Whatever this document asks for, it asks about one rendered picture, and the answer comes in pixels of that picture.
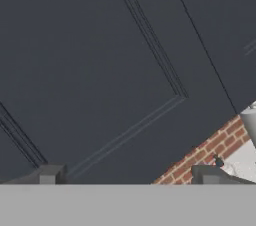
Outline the small dark object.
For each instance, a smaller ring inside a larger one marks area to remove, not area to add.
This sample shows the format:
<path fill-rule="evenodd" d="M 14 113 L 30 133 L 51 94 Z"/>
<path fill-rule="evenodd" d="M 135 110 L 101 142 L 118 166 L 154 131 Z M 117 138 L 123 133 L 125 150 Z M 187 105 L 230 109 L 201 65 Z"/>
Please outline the small dark object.
<path fill-rule="evenodd" d="M 214 159 L 215 159 L 215 165 L 216 166 L 218 166 L 218 167 L 223 167 L 224 166 L 223 160 L 218 155 L 215 155 Z"/>

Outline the dark grey cabinet door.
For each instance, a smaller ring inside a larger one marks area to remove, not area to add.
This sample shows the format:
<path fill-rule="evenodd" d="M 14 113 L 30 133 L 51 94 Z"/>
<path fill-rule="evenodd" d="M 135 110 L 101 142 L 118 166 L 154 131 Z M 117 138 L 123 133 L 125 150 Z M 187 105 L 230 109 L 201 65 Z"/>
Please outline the dark grey cabinet door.
<path fill-rule="evenodd" d="M 256 0 L 183 0 L 236 110 L 256 101 Z"/>
<path fill-rule="evenodd" d="M 0 180 L 150 183 L 233 113 L 179 0 L 0 0 Z"/>

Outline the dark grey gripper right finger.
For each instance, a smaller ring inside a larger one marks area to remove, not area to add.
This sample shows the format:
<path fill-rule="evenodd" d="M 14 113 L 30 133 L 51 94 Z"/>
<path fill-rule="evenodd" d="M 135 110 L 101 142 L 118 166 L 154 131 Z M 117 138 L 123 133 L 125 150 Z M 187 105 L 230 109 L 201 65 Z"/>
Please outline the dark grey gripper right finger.
<path fill-rule="evenodd" d="M 192 184 L 252 184 L 252 181 L 231 176 L 216 166 L 195 165 L 191 173 Z"/>

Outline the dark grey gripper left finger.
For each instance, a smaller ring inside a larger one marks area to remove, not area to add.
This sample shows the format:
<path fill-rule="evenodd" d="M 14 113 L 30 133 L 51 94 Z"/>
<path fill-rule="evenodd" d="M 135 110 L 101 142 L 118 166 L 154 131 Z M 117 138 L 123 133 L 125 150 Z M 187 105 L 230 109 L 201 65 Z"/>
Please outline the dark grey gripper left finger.
<path fill-rule="evenodd" d="M 42 165 L 32 173 L 7 181 L 7 184 L 65 184 L 65 165 Z"/>

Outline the grey metal cylinder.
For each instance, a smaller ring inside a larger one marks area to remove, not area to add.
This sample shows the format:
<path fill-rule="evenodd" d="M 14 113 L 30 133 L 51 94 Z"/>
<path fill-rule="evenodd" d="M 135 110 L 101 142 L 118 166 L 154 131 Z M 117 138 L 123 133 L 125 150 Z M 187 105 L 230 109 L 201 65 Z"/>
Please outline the grey metal cylinder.
<path fill-rule="evenodd" d="M 240 117 L 254 147 L 256 148 L 256 101 L 244 109 L 240 113 Z"/>

